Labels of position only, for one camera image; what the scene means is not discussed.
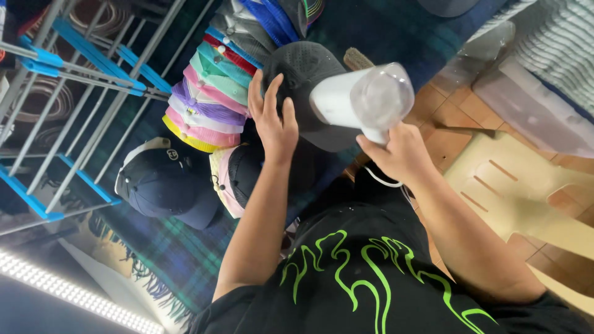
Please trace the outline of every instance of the beige plastic chair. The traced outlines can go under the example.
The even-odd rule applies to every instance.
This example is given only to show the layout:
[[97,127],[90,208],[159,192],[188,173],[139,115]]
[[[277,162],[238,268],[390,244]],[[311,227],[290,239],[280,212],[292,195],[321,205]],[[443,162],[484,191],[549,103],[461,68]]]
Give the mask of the beige plastic chair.
[[[581,185],[594,193],[594,175],[555,166],[502,131],[442,125],[437,128],[472,135],[444,177],[503,240],[518,232],[594,260],[594,228],[546,203],[548,196],[568,184]],[[532,266],[530,269],[549,290],[594,316],[594,298]]]

